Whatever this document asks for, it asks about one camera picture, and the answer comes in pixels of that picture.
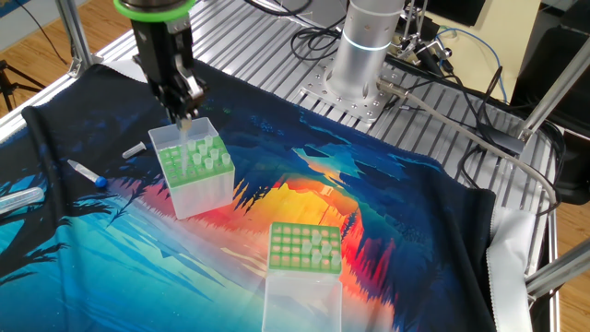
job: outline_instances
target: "metal rod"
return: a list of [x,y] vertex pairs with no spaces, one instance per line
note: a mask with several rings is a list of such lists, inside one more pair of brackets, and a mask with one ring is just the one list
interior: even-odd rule
[[420,21],[418,23],[418,31],[416,32],[419,36],[422,35],[422,24],[424,23],[424,18],[426,17],[426,6],[428,5],[428,0],[424,0],[424,4],[422,5]]
[[590,238],[526,279],[528,295],[537,299],[590,269]]
[[407,20],[406,20],[406,31],[404,32],[404,38],[402,39],[402,42],[405,42],[407,39],[407,35],[409,34],[409,25],[412,22],[412,16],[414,15],[414,2],[416,0],[412,0],[411,4],[409,5],[409,13],[407,14]]
[[91,65],[99,63],[100,58],[90,52],[74,0],[55,0],[55,4],[72,47],[72,65],[68,75],[79,77]]
[[537,105],[528,118],[518,127],[518,138],[527,141],[543,124],[543,121],[553,112],[555,107],[578,78],[590,65],[590,39],[582,46],[580,52],[574,56],[570,64],[563,70],[553,86]]

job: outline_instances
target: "clear plastic box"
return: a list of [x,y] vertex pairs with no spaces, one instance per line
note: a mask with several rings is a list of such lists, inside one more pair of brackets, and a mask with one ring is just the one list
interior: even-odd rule
[[[175,124],[149,130],[149,137],[170,190],[176,218],[185,219],[231,203],[235,167],[228,156],[223,158],[227,150],[209,119],[193,120],[188,130],[188,140],[193,144],[187,148],[186,173],[180,168],[180,133]],[[199,148],[207,144],[206,137],[210,145],[203,155]],[[213,161],[213,168],[208,169],[206,161]]]
[[266,278],[263,332],[340,332],[341,325],[340,281]]
[[340,332],[340,229],[273,222],[268,243],[262,331]]

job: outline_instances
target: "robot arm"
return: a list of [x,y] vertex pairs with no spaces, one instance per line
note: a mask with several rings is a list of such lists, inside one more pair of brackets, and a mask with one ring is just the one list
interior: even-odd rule
[[188,10],[195,0],[114,0],[131,18],[139,63],[152,93],[181,130],[198,115],[207,90],[195,73]]

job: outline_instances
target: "wooden floor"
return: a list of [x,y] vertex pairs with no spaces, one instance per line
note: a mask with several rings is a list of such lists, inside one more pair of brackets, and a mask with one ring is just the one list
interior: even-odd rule
[[[131,29],[129,20],[119,15],[111,0],[89,0],[79,8],[80,17],[94,53]],[[45,27],[58,52],[69,63],[69,43],[61,21]],[[48,85],[67,72],[68,66],[55,56],[49,43],[40,31],[0,53],[0,59],[25,74]],[[12,82],[26,81],[8,73]],[[26,101],[32,92],[18,90],[17,104]],[[0,101],[0,116],[6,114],[6,106]],[[558,237],[560,255],[590,237],[590,205],[576,207],[564,205],[558,209]],[[579,332],[590,330],[590,272],[565,285],[560,291],[561,331]]]

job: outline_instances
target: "white cable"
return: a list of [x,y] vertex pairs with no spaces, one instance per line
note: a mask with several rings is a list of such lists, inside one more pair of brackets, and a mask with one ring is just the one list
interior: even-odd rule
[[414,96],[413,94],[406,92],[406,93],[404,93],[402,95],[399,95],[399,91],[396,92],[395,94],[398,95],[398,96],[400,96],[401,98],[407,98],[410,101],[414,101],[416,104],[418,104],[426,112],[430,113],[437,120],[441,121],[442,123],[444,123],[446,125],[450,125],[452,128],[454,128],[454,130],[456,130],[459,133],[467,136],[469,139],[471,139],[472,141],[478,143],[480,146],[482,146],[486,150],[488,150],[488,151],[496,154],[498,157],[504,158],[504,159],[506,159],[506,160],[511,161],[512,163],[514,163],[514,165],[518,166],[525,173],[527,173],[528,175],[532,176],[533,178],[535,178],[535,180],[537,180],[537,181],[539,181],[541,183],[541,185],[543,186],[543,188],[545,189],[545,191],[549,195],[549,203],[550,203],[551,206],[557,204],[557,197],[555,195],[555,192],[553,191],[553,187],[534,168],[528,166],[527,164],[525,164],[524,162],[518,160],[517,158],[515,158],[515,157],[513,157],[513,156],[511,156],[511,155],[509,155],[509,154],[507,154],[505,152],[503,152],[499,148],[496,148],[496,147],[492,146],[490,143],[486,142],[485,140],[483,140],[479,136],[476,136],[472,132],[468,131],[467,129],[465,129],[464,127],[462,127],[460,124],[457,124],[457,123],[455,123],[455,122],[447,119],[444,115],[436,112],[436,110],[434,110],[432,107],[430,107],[429,104],[427,104],[426,102],[422,101],[420,98]]

